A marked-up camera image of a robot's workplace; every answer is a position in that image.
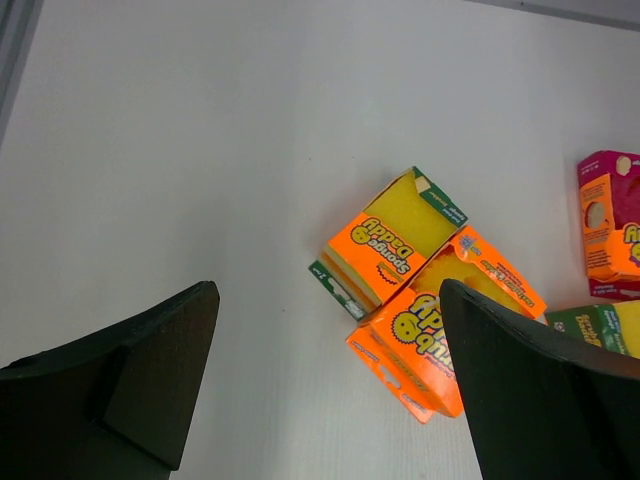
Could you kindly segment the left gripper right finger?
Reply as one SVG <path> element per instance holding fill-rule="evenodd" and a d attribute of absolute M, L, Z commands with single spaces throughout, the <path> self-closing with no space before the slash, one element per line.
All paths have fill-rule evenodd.
<path fill-rule="evenodd" d="M 636 479 L 639 362 L 447 279 L 440 303 L 485 479 Z"/>

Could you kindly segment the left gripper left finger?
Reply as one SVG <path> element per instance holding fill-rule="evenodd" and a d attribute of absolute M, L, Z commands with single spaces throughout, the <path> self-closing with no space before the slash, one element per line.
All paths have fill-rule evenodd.
<path fill-rule="evenodd" d="M 167 479 L 180 467 L 220 295 L 202 281 L 1 370 L 4 479 Z"/>

